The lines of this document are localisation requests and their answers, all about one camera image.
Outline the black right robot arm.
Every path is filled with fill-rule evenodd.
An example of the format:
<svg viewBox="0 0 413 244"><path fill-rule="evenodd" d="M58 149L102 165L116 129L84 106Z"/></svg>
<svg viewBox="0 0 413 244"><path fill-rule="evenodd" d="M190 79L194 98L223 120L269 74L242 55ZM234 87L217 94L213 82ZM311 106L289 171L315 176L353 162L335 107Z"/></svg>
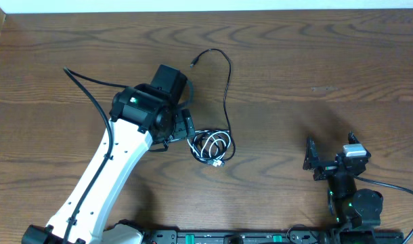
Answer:
<svg viewBox="0 0 413 244"><path fill-rule="evenodd" d="M376 243L374 227L381 224L383 196L375 190L357 189L355 183L370 157L352 132L330 161L320 159L314 140L308 137L303 169L312 171L315 181L327 181L328 206L337 221L337 226L319 234L319 243Z"/></svg>

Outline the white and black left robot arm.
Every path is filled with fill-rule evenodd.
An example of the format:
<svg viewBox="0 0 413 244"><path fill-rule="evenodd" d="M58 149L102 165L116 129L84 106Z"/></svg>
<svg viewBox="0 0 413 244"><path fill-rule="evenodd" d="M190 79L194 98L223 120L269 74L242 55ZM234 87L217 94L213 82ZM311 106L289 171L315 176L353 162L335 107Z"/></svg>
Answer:
<svg viewBox="0 0 413 244"><path fill-rule="evenodd" d="M179 100L192 84L179 70L160 65L151 83L125 86L102 113L106 130L84 174L44 227L30 225L23 243L141 243L144 232L130 224L105 229L127 178L153 145L194 135L187 103Z"/></svg>

